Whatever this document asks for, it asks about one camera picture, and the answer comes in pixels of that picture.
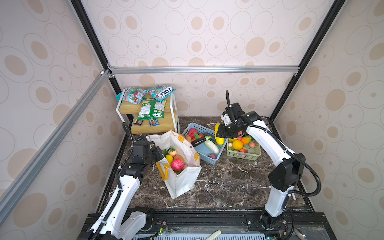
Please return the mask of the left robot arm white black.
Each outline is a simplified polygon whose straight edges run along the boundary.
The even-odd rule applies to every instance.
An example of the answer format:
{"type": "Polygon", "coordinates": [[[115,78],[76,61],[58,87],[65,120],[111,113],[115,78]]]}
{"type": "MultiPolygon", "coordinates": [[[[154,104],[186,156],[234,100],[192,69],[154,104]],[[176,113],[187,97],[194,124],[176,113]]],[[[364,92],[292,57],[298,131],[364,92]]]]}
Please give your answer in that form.
{"type": "Polygon", "coordinates": [[[117,187],[106,208],[78,239],[132,240],[147,224],[147,213],[134,211],[124,219],[127,209],[149,168],[163,158],[162,150],[153,141],[134,141],[128,160],[117,171],[117,187]]]}

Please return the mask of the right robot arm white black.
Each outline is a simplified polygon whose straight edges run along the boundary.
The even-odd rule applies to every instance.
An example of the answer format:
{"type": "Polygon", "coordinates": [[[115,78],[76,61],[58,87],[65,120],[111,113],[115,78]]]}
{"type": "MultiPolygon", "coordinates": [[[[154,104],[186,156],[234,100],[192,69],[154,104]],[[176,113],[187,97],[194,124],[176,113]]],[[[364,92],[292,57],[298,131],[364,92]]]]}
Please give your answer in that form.
{"type": "Polygon", "coordinates": [[[216,134],[219,138],[237,139],[252,137],[272,159],[275,168],[269,173],[271,191],[265,210],[261,215],[262,228],[269,231],[282,220],[289,198],[295,195],[313,197],[320,193],[322,184],[315,170],[306,162],[303,154],[296,154],[267,127],[256,112],[245,113],[239,103],[228,103],[221,116],[223,124],[216,134]],[[304,169],[310,171],[316,181],[316,189],[311,193],[295,190],[304,169]]]}

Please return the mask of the white grocery bag yellow handles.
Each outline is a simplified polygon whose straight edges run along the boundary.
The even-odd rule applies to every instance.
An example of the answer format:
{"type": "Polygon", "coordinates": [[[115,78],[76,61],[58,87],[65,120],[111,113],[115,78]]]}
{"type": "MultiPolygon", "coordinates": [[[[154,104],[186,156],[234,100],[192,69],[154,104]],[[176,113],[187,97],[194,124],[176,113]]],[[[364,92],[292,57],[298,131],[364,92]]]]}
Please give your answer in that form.
{"type": "Polygon", "coordinates": [[[171,198],[174,200],[190,191],[202,169],[200,155],[192,144],[172,130],[162,135],[149,135],[147,140],[153,141],[161,150],[174,148],[184,159],[182,171],[173,171],[166,157],[156,163],[171,198]]]}

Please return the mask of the orange fruit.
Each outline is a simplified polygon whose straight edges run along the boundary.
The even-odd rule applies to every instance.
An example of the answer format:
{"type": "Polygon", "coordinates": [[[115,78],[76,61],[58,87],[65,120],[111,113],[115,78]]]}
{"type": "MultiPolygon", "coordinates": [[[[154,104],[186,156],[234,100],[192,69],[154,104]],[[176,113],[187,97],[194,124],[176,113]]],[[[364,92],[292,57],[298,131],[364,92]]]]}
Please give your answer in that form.
{"type": "Polygon", "coordinates": [[[180,156],[180,155],[176,155],[176,156],[174,156],[174,160],[176,160],[176,159],[179,159],[179,160],[181,160],[182,162],[184,162],[183,157],[180,156]]]}

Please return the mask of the pink dragon fruit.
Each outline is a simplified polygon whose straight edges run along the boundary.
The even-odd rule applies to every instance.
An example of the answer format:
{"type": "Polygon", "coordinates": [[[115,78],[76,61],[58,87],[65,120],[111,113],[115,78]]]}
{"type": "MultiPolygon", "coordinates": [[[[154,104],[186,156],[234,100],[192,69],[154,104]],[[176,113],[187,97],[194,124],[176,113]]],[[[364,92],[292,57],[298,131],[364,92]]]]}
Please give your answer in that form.
{"type": "Polygon", "coordinates": [[[184,162],[179,158],[174,159],[171,163],[171,168],[173,171],[182,171],[183,167],[184,162]]]}

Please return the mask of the red yellow peach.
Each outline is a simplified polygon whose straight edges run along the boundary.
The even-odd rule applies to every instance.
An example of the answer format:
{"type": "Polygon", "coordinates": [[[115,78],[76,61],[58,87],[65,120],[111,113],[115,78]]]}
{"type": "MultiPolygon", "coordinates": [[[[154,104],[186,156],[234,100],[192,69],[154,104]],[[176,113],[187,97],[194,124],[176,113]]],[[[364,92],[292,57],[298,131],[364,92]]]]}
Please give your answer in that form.
{"type": "Polygon", "coordinates": [[[177,155],[177,151],[174,148],[170,148],[168,154],[174,158],[177,155]]]}

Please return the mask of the yellow mango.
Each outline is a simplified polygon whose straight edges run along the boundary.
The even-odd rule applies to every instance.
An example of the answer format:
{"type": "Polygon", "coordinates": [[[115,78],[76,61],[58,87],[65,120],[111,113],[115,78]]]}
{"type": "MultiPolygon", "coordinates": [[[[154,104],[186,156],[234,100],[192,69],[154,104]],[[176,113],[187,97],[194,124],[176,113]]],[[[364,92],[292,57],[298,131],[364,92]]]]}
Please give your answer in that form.
{"type": "Polygon", "coordinates": [[[217,133],[219,132],[219,126],[221,124],[216,124],[215,125],[215,140],[216,140],[216,143],[220,146],[224,145],[226,139],[225,138],[220,138],[220,137],[217,137],[217,133]]]}
{"type": "Polygon", "coordinates": [[[174,161],[174,158],[173,158],[173,156],[171,156],[171,155],[166,155],[166,159],[167,159],[169,165],[171,165],[172,162],[174,161]]]}

